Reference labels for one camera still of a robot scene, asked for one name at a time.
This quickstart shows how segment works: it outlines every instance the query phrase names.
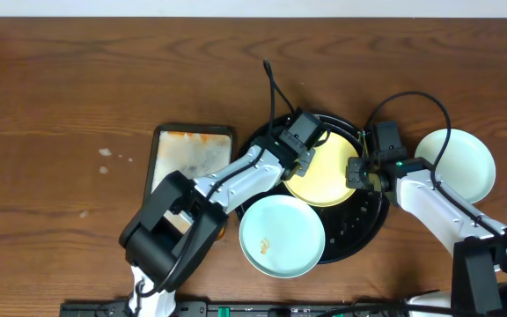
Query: black round tray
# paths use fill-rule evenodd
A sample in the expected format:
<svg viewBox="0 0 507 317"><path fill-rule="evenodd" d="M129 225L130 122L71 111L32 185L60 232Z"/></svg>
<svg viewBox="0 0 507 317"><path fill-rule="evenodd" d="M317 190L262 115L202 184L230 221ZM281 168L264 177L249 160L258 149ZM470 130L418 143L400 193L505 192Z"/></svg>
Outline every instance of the black round tray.
<svg viewBox="0 0 507 317"><path fill-rule="evenodd" d="M345 137L355 147L359 155L363 146L357 141L358 129L348 121L331 114L316 114L334 133ZM275 126L284 125L290 120L289 115L277 118ZM239 150L239 156L246 154L250 144L257 136L265 133L268 126L259 128ZM292 195L283 183L260 193L245 201L236 209L241 220L246 210L255 202L269 195ZM377 235L380 227L385 223L389 202L384 195L362 189L357 189L353 195L343 203L332 207L315 207L312 209L319 215L326 232L326 246L319 264L343 260L364 248Z"/></svg>

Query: wood grain surface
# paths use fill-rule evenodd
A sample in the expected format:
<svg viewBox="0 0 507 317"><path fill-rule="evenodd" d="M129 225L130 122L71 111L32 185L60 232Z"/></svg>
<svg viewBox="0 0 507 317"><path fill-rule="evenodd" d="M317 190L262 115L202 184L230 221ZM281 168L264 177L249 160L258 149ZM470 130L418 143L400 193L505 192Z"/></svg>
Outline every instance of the wood grain surface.
<svg viewBox="0 0 507 317"><path fill-rule="evenodd" d="M128 294L117 239L142 201L152 131L227 125L241 145L268 119L263 57L295 105L358 125L391 94L439 97L492 151L496 185L477 207L507 224L507 20L0 18L0 316ZM418 97L382 118L412 152L444 127ZM451 285L451 256L395 208L360 253L289 280L248 263L238 226L232 216L180 295L347 302Z"/></svg>

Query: food residue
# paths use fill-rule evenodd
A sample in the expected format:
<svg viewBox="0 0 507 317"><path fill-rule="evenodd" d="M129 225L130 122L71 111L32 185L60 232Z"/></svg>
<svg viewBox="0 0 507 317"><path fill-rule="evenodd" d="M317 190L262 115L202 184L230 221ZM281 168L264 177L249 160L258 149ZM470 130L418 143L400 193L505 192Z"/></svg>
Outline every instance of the food residue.
<svg viewBox="0 0 507 317"><path fill-rule="evenodd" d="M113 153L109 149L99 149L99 154L102 156L111 156Z"/></svg>
<svg viewBox="0 0 507 317"><path fill-rule="evenodd" d="M190 138L190 137L198 136L201 139L201 141L203 141L204 143L207 143L214 138L220 137L219 135L211 135L211 134L207 134L207 133L190 133L190 132L179 132L179 131L166 131L166 133L170 136L176 136L176 137L178 136L178 137Z"/></svg>
<svg viewBox="0 0 507 317"><path fill-rule="evenodd" d="M269 250L269 240L267 238L263 238L260 243L261 243L261 254L266 254Z"/></svg>

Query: black cable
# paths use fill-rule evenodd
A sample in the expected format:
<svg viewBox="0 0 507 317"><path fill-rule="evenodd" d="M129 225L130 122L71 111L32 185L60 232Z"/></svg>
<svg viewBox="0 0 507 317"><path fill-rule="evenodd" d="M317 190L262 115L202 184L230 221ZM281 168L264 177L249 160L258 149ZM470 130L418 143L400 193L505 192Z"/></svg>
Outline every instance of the black cable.
<svg viewBox="0 0 507 317"><path fill-rule="evenodd" d="M138 287L142 287L143 286L143 283L144 283L144 280L140 280L136 283L136 288ZM127 315L127 316L130 316L130 317L138 317L138 315L140 314L140 310L142 309L142 306L141 306L141 301L140 301L140 298L138 298L136 296L136 308L135 308L135 311L132 313L131 310L130 310L130 300L135 296L135 293L132 291L124 300L122 299L119 299L119 300L116 300L114 303L105 303L105 304L102 304L102 305L99 305L99 307L95 310L95 314L93 315L94 317L109 317L111 316L112 314L114 314L115 310L116 310L116 307L115 306L112 306L112 307L107 307L107 306L111 306L111 305L114 305L114 304L117 304L117 302L119 301L124 301L126 303L126 305L124 306L124 308L122 309L122 311Z"/></svg>
<svg viewBox="0 0 507 317"><path fill-rule="evenodd" d="M275 119L275 81L273 80L273 71L271 70L271 64L269 63L269 60L267 60L267 59L263 60L263 68L268 73L269 89L271 91L271 112L269 115L268 133L267 133L267 135L270 136L271 132L273 131L273 121ZM261 159L261 156L263 155L264 152L265 152L265 147L261 148L260 153L253 161L251 161L247 165L241 167L240 169L238 169L232 173L229 173L228 175L223 177L220 181L215 182L215 184L210 189L209 193L206 195L205 201L208 202L209 199L214 195L214 193L229 179L238 175L239 173L244 172L248 168L255 166L257 164L257 162ZM147 291L145 293L141 293L141 288L136 287L136 295L139 298L145 299L145 298L152 296L156 292L164 290L165 285L171 279L173 272L175 272L175 270L180 266L181 261L183 260L185 255L187 255L187 251L191 247L192 237L195 235L195 232L196 232L197 228L199 227L198 224L202 220L203 213L204 213L204 209L200 210L199 213L197 214L196 221L193 223L193 225L191 225L191 229L189 229L189 232L187 235L187 240L185 240L185 243L183 244L183 248L181 249L180 255L175 260L175 263L173 264L172 268L167 272L167 275L165 276L164 281L162 281L161 284L154 284L154 287L152 287L152 289L150 291Z"/></svg>
<svg viewBox="0 0 507 317"><path fill-rule="evenodd" d="M431 178L431 182L432 182L434 190L435 189L438 190L439 193L443 197L445 197L445 199L447 199L447 201L449 201L450 203L455 205L455 207L457 207L461 211L463 211L463 213L465 215L467 215L468 217L470 217L477 225L481 226L486 231L490 232L495 238L500 239L503 242L504 246L507 248L507 237L505 235L502 235L498 230L494 229L493 227L491 227L490 225L488 225L484 221L482 221L482 216L475 216L469 209L462 206L459 202L457 202L455 199L453 199L453 197L451 195L449 195L442 188L442 185L441 185L442 183L438 182L436 180L437 165L439 164L439 160L441 159L441 157L444 155L445 148L447 148L447 144L449 143L449 139L451 137L451 119L449 118L449 114L447 113L447 109L439 100L437 100L435 97L433 97L425 92L400 92L400 93L394 94L393 96L388 97L387 99L383 100L383 102L378 104L378 106L375 108L375 110L373 110L373 112L371 113L371 116L369 117L369 120L367 120L365 126L367 127L367 129L369 129L371 127L371 122L372 122L374 116L378 113L378 111L387 102L397 99L399 97L408 96L408 95L416 95L416 96L425 97L425 98L433 101L434 103L436 103L436 105L439 107L439 109L441 109L441 111L444 113L445 123L447 126L447 135L445 136L445 140L444 140L443 145L441 146L441 150L439 151L439 154L437 155L436 160L433 163L433 168L431 169L431 174L430 174L430 178Z"/></svg>
<svg viewBox="0 0 507 317"><path fill-rule="evenodd" d="M265 61L267 61L267 59L265 59L263 61L263 69L265 70L265 73L268 74L269 78L273 78L273 72L271 71L271 65L269 64L269 61L268 61L268 66L266 66ZM283 98L283 101L287 104L287 107L289 107L290 112L293 114L295 112L295 108L289 102L289 100L287 99L287 97L285 97L285 95L281 91L281 89L279 89L279 86L277 85L277 83L275 82L275 80L273 80L273 87L275 88L275 90L277 90L277 93L279 93L279 95L281 96L281 98Z"/></svg>
<svg viewBox="0 0 507 317"><path fill-rule="evenodd" d="M484 313L475 313L459 309L436 307L436 306L424 306L424 305L412 305L403 303L392 303L392 304L373 304L373 305L360 305L360 306L349 306L339 309L334 309L329 312L321 313L316 317L334 317L342 313L361 313L361 312L420 312L420 313L438 313L442 315L450 316L466 316L466 317L486 317Z"/></svg>
<svg viewBox="0 0 507 317"><path fill-rule="evenodd" d="M134 317L138 317L140 315L140 311L142 310L142 297L138 294L142 291L142 288L144 287L144 280L141 279L136 283L136 308L134 309Z"/></svg>

